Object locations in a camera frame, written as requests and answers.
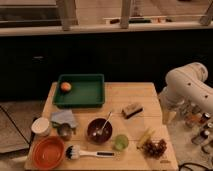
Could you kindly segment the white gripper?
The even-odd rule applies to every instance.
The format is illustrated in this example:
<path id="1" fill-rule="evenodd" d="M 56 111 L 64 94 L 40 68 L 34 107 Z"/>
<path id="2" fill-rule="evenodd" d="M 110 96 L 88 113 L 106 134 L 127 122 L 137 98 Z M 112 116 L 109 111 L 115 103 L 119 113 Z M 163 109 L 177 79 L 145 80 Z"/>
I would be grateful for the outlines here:
<path id="1" fill-rule="evenodd" d="M 177 106 L 168 102 L 161 102 L 162 122 L 164 125 L 169 124 L 176 115 Z"/>

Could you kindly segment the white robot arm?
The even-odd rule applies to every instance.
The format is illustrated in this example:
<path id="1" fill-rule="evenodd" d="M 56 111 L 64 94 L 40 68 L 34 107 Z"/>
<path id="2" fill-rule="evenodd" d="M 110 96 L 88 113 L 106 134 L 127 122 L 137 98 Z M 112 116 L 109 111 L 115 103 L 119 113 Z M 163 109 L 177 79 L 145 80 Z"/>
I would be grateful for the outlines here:
<path id="1" fill-rule="evenodd" d="M 166 86 L 158 95 L 164 124 L 171 121 L 185 101 L 191 101 L 202 111 L 213 114 L 213 88 L 205 84 L 207 78 L 208 70 L 199 62 L 172 69 L 166 74 Z"/>

